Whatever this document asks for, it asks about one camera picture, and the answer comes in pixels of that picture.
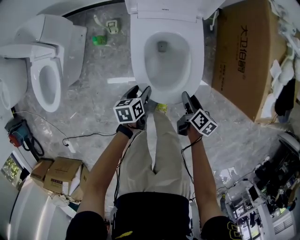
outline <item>leg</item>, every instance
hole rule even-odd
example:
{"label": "leg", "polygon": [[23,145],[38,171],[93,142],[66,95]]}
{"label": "leg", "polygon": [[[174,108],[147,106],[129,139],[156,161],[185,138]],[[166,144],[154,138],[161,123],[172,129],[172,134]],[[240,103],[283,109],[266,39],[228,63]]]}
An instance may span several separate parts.
{"label": "leg", "polygon": [[168,117],[154,112],[157,146],[154,172],[156,173],[147,191],[190,196],[190,179],[183,165],[182,146],[177,132]]}
{"label": "leg", "polygon": [[[134,130],[132,139],[138,132],[140,130]],[[119,196],[145,191],[150,178],[154,176],[147,143],[147,131],[142,131],[134,141],[129,141],[128,145],[130,146],[120,166]]]}

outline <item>floor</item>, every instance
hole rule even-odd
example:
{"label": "floor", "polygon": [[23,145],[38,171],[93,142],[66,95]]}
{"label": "floor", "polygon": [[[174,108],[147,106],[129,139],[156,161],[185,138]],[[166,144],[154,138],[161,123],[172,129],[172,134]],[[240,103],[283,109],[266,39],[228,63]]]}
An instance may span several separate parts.
{"label": "floor", "polygon": [[[96,14],[102,23],[118,18],[121,31],[109,35],[106,46],[94,46],[92,37],[103,34],[95,24]],[[58,111],[44,111],[35,99],[31,83],[23,101],[17,105],[18,111],[29,111],[43,116],[67,136],[86,135],[95,132],[114,133],[118,123],[113,113],[113,105],[134,83],[108,84],[108,78],[133,77],[130,58],[130,16],[124,3],[117,3],[87,10],[69,17],[76,25],[88,28],[82,73],[79,81],[66,92],[65,99]],[[210,22],[204,22],[205,66],[203,80],[208,84],[212,80],[215,55],[215,33],[209,32]],[[219,128],[210,137],[204,139],[204,146],[215,175],[217,187],[231,186],[244,174],[272,156],[279,142],[277,126],[262,127],[252,123],[232,103],[214,91],[210,86],[200,86],[196,96],[205,110],[219,124]],[[183,105],[168,106],[168,116],[172,124],[184,114]],[[82,159],[91,169],[98,157],[111,140],[111,137],[92,136],[72,139],[76,153],[72,154],[62,144],[64,135],[42,118],[22,113],[29,123],[34,136],[43,145],[47,157],[56,156]],[[148,119],[148,143],[152,158],[155,156],[156,134],[153,117]],[[188,139],[180,136],[182,146],[188,145]],[[187,165],[191,169],[191,152],[186,151]],[[113,206],[113,194],[116,178],[113,179],[106,196],[106,214]],[[227,200],[238,197],[244,189],[243,183],[227,193]]]}

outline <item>black sleeve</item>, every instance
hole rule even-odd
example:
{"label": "black sleeve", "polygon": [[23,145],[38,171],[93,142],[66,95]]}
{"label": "black sleeve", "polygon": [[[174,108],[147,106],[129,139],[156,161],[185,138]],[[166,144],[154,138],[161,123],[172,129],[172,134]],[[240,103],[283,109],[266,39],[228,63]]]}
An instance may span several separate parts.
{"label": "black sleeve", "polygon": [[107,228],[104,225],[103,218],[92,211],[85,211],[76,214],[67,228],[66,240],[106,240],[106,238]]}
{"label": "black sleeve", "polygon": [[204,224],[201,237],[205,240],[242,240],[237,226],[224,216],[208,220]]}

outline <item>black baseboard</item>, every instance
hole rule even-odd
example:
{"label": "black baseboard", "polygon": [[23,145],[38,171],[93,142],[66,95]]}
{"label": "black baseboard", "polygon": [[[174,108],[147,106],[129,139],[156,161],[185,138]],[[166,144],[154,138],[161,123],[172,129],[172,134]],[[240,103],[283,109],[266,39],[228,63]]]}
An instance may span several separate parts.
{"label": "black baseboard", "polygon": [[97,7],[101,7],[101,6],[105,6],[105,5],[109,5],[109,4],[113,4],[113,3],[120,3],[120,2],[125,2],[125,1],[124,0],[112,0],[112,1],[105,1],[105,2],[96,3],[96,4],[93,4],[93,5],[87,6],[87,7],[82,7],[78,10],[73,11],[73,12],[67,13],[67,14],[63,15],[63,17],[70,17],[74,14],[77,14],[77,13],[80,13],[80,12],[83,12],[83,11],[86,11],[86,10],[89,10],[89,9],[92,9],[92,8],[97,8]]}

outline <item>window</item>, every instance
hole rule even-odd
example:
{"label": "window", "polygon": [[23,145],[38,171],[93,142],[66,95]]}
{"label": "window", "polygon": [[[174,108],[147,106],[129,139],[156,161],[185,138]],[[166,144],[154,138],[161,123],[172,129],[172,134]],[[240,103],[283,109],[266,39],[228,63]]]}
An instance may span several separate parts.
{"label": "window", "polygon": [[1,172],[8,181],[10,181],[16,188],[18,188],[20,183],[22,182],[20,179],[22,169],[23,168],[20,166],[14,155],[11,154],[4,163]]}

